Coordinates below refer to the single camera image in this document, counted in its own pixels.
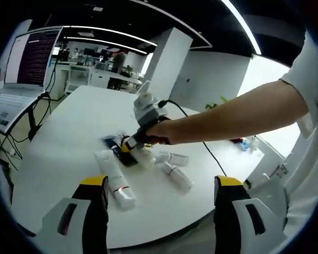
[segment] laptop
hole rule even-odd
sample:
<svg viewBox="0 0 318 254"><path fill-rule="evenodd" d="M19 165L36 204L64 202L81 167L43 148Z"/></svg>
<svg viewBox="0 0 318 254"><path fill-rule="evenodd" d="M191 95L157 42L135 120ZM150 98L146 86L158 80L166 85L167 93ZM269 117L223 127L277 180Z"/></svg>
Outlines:
<svg viewBox="0 0 318 254"><path fill-rule="evenodd" d="M15 38L0 89L0 133L13 124L45 92L46 74L61 27L29 31Z"/></svg>

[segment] white pillar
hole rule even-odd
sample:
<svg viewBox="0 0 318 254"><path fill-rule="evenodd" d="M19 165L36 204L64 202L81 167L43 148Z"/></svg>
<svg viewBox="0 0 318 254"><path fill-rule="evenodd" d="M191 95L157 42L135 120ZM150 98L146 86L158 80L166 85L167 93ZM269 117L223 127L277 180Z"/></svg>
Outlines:
<svg viewBox="0 0 318 254"><path fill-rule="evenodd" d="M168 99L193 39L176 28L159 37L145 80L151 80L148 92L158 99Z"/></svg>

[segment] office room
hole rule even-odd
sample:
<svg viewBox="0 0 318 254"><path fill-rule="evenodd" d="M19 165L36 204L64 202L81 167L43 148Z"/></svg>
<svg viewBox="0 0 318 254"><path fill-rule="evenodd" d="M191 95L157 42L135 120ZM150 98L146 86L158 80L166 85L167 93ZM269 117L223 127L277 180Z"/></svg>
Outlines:
<svg viewBox="0 0 318 254"><path fill-rule="evenodd" d="M296 7L21 12L0 54L0 207L16 239L40 253L291 248L318 204L318 91L303 93L318 34Z"/></svg>

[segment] computer monitor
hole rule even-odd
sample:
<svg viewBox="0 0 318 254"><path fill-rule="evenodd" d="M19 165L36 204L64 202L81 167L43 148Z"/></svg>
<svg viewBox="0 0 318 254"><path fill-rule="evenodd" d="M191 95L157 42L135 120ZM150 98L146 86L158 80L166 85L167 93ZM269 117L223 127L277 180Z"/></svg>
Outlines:
<svg viewBox="0 0 318 254"><path fill-rule="evenodd" d="M15 38L8 59L6 87L44 88L46 71L61 28L30 31Z"/></svg>

